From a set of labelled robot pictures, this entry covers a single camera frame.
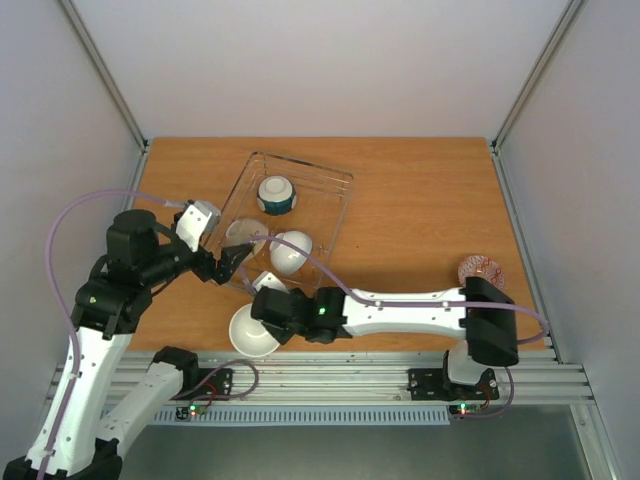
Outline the floral cream bowl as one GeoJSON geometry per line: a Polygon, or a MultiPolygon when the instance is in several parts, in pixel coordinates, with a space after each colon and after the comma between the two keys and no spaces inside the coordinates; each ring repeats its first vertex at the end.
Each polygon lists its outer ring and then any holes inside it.
{"type": "Polygon", "coordinates": [[[224,247],[249,243],[255,236],[267,236],[269,230],[262,222],[252,218],[240,218],[232,222],[227,228],[223,240],[224,247]]]}

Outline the teal and white bowl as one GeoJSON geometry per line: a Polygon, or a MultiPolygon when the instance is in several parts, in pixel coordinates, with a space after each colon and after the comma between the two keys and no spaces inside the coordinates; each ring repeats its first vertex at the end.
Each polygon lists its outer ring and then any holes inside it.
{"type": "Polygon", "coordinates": [[[296,207],[296,203],[295,186],[286,177],[269,176],[258,187],[257,204],[267,215],[285,215],[296,207]]]}

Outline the chrome wire dish rack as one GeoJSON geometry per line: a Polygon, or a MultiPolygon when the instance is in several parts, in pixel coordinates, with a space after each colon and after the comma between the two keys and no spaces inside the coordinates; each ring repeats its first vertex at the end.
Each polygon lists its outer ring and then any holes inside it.
{"type": "Polygon", "coordinates": [[[229,225],[240,218],[265,224],[268,235],[296,230],[313,241],[311,254],[329,265],[354,186],[354,176],[344,170],[267,152],[251,153],[221,209],[221,219],[206,240],[205,248],[219,253],[229,225]],[[257,204],[260,183],[269,176],[283,176],[295,186],[296,207],[271,216],[257,204]]]}

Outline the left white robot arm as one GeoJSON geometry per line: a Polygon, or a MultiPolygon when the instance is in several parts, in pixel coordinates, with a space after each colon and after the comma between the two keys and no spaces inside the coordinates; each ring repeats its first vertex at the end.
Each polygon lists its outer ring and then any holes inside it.
{"type": "Polygon", "coordinates": [[[252,250],[240,244],[214,256],[199,244],[212,213],[192,204],[179,217],[187,227],[168,228],[140,209],[114,218],[105,255],[76,293],[67,360],[44,425],[28,453],[7,464],[4,478],[116,479],[156,412],[174,397],[199,391],[197,355],[164,347],[127,396],[101,414],[116,368],[155,294],[187,272],[224,284],[252,250]]]}

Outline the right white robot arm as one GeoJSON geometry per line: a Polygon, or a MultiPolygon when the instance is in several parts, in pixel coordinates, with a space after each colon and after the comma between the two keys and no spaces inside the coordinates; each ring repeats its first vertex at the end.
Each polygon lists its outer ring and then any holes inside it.
{"type": "Polygon", "coordinates": [[[376,293],[323,287],[308,297],[302,290],[258,289],[251,317],[279,343],[300,336],[330,344],[378,333],[429,334],[459,344],[448,351],[441,372],[444,390],[463,396],[488,368],[519,362],[514,301],[481,277],[462,287],[427,293],[376,293]]]}

